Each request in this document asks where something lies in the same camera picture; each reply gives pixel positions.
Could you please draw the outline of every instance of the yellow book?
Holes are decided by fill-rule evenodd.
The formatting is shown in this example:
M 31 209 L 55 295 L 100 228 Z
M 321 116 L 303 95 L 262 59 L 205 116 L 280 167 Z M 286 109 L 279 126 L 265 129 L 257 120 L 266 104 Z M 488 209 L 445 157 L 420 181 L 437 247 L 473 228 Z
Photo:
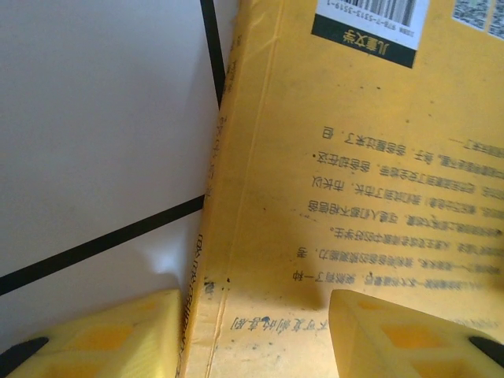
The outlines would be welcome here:
M 338 376 L 334 289 L 504 340 L 503 13 L 242 1 L 181 376 Z

